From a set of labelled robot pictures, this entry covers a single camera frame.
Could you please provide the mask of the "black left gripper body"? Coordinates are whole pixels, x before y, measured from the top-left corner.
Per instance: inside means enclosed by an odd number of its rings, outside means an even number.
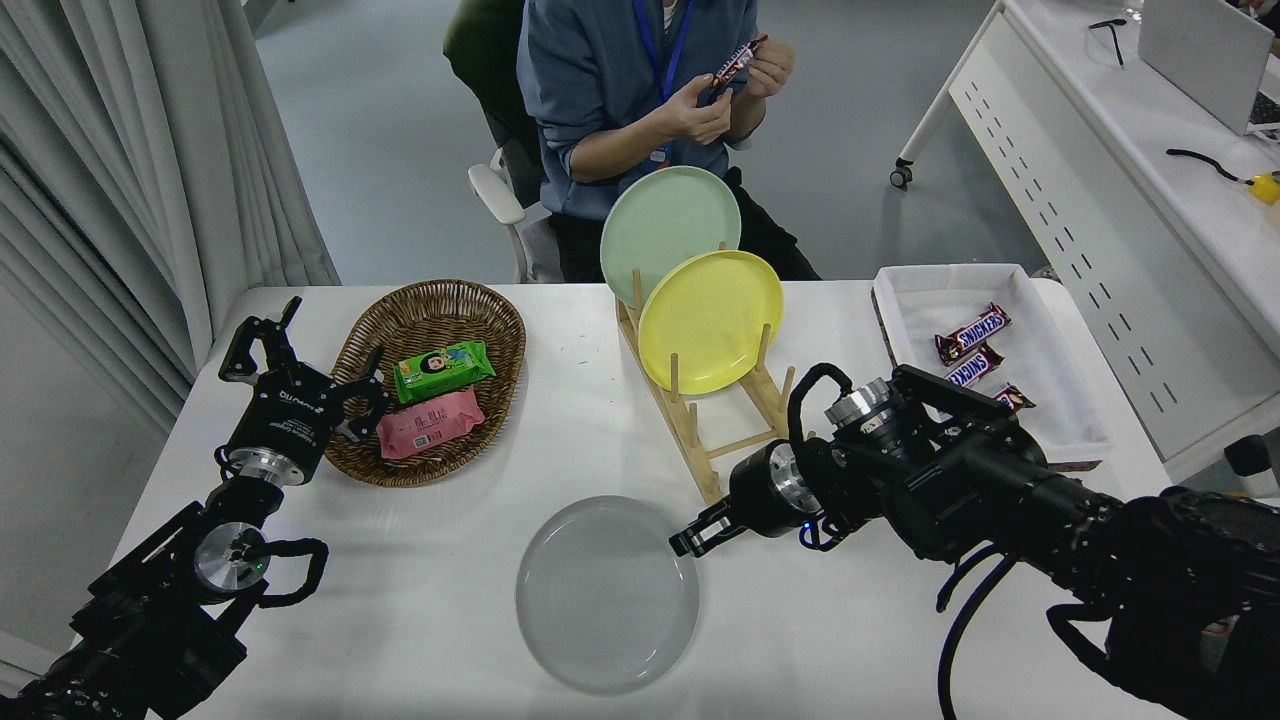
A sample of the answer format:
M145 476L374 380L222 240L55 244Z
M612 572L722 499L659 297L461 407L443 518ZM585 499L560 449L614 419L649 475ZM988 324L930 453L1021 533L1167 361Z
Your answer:
M337 388L310 365L256 375L253 397L227 443L227 466L265 480L311 480L340 423Z

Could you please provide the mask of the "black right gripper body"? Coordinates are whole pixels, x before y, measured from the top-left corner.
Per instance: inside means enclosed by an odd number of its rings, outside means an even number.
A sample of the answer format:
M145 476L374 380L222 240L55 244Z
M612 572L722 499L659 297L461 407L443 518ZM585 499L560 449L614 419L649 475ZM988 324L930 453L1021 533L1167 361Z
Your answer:
M730 475L736 523L764 537L801 525L801 473L790 442L771 442L740 461Z

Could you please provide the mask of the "person's right hand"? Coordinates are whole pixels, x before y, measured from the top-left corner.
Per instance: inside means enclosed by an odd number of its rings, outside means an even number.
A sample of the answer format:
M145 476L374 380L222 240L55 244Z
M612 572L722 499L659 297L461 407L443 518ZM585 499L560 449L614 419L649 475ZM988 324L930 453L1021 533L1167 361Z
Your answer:
M672 137L708 145L728 132L732 124L733 91L714 94L709 104L701 104L700 100L705 91L712 90L714 79L712 74L696 76L666 102L664 111Z

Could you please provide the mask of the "person's left hand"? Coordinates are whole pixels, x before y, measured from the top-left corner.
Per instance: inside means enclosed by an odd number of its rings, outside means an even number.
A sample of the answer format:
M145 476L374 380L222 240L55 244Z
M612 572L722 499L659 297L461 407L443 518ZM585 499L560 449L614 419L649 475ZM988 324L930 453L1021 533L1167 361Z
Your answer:
M742 99L760 101L776 96L787 85L795 65L796 53L788 44L772 36L762 40L742 72L746 81Z

